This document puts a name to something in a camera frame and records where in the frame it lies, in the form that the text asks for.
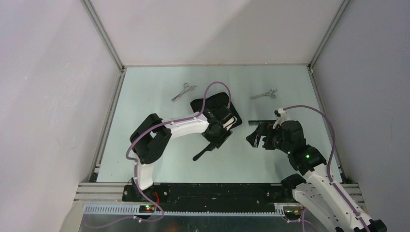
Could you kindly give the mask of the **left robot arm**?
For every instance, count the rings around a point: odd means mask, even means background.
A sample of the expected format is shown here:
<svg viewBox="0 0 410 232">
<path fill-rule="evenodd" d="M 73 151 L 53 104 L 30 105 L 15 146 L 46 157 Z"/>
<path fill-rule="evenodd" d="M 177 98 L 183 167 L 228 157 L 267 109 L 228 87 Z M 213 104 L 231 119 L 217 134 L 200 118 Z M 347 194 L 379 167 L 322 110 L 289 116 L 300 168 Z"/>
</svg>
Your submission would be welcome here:
<svg viewBox="0 0 410 232">
<path fill-rule="evenodd" d="M 170 140 L 190 134 L 200 134 L 208 145 L 192 159 L 197 161 L 204 153 L 219 149 L 232 135 L 232 129 L 241 125 L 242 119 L 236 111 L 223 105 L 217 108 L 205 108 L 199 112 L 164 120 L 156 113 L 150 114 L 130 137 L 131 145 L 126 158 L 131 160 L 130 153 L 136 157 L 133 180 L 134 195 L 141 201 L 148 201 L 153 195 L 153 172 L 155 163 L 164 154 Z"/>
</svg>

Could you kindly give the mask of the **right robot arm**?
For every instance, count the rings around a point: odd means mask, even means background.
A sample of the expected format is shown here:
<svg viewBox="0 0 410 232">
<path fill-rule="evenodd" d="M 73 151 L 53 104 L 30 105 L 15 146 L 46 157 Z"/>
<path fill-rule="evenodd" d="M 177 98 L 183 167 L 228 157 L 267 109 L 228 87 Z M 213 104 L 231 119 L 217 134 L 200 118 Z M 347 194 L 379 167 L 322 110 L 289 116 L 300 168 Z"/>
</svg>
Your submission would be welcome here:
<svg viewBox="0 0 410 232">
<path fill-rule="evenodd" d="M 380 219 L 372 219 L 327 171 L 327 161 L 318 149 L 307 144 L 302 125 L 288 120 L 252 121 L 256 130 L 246 137 L 252 147 L 280 150 L 298 171 L 282 180 L 281 195 L 307 208 L 331 232 L 385 232 Z"/>
</svg>

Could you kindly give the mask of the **black handled comb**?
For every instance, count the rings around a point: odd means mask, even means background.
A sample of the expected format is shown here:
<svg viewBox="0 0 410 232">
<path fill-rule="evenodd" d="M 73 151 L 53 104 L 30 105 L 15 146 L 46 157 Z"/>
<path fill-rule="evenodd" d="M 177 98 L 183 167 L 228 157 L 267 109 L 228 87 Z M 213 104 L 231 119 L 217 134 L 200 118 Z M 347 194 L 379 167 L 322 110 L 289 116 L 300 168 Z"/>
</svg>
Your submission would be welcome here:
<svg viewBox="0 0 410 232">
<path fill-rule="evenodd" d="M 212 151 L 212 150 L 214 150 L 214 149 L 215 149 L 215 146 L 210 143 L 210 144 L 207 145 L 202 151 L 200 151 L 198 154 L 196 154 L 196 155 L 192 158 L 192 160 L 193 160 L 193 161 L 197 161 L 204 153 L 210 152 L 210 151 Z"/>
</svg>

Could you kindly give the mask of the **black straight comb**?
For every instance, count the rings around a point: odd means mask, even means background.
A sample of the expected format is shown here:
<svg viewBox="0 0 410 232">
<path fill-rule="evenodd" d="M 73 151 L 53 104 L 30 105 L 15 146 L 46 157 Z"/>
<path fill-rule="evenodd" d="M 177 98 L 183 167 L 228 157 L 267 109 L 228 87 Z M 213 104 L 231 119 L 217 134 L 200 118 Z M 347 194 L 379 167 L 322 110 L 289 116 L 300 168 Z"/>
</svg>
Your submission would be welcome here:
<svg viewBox="0 0 410 232">
<path fill-rule="evenodd" d="M 248 121 L 248 125 L 249 126 L 258 126 L 261 123 L 264 124 L 274 124 L 276 122 L 276 120 L 249 120 Z"/>
</svg>

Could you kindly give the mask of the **black zippered tool case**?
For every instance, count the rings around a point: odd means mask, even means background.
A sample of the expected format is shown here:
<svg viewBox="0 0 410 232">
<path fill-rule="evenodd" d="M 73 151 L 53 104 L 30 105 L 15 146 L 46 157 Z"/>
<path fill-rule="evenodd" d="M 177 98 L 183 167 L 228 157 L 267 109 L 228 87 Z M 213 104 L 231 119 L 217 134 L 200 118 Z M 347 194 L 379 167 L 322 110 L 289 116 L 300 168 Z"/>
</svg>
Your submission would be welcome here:
<svg viewBox="0 0 410 232">
<path fill-rule="evenodd" d="M 220 92 L 220 93 L 214 94 L 210 97 L 207 97 L 206 101 L 205 101 L 205 109 L 204 109 L 203 114 L 206 117 L 209 117 L 210 113 L 212 113 L 214 116 L 217 116 L 216 115 L 217 111 L 221 107 L 227 106 L 228 101 L 229 101 L 229 96 L 225 92 Z M 202 104 L 203 104 L 203 98 L 192 100 L 190 102 L 190 106 L 192 108 L 192 111 L 194 113 L 195 112 L 200 112 L 200 110 L 202 108 Z M 232 113 L 232 115 L 235 116 L 235 118 L 236 118 L 236 122 L 231 126 L 231 129 L 234 129 L 234 128 L 240 126 L 243 123 L 243 120 L 241 119 L 239 113 L 235 109 L 233 103 L 230 104 L 229 110 Z"/>
</svg>

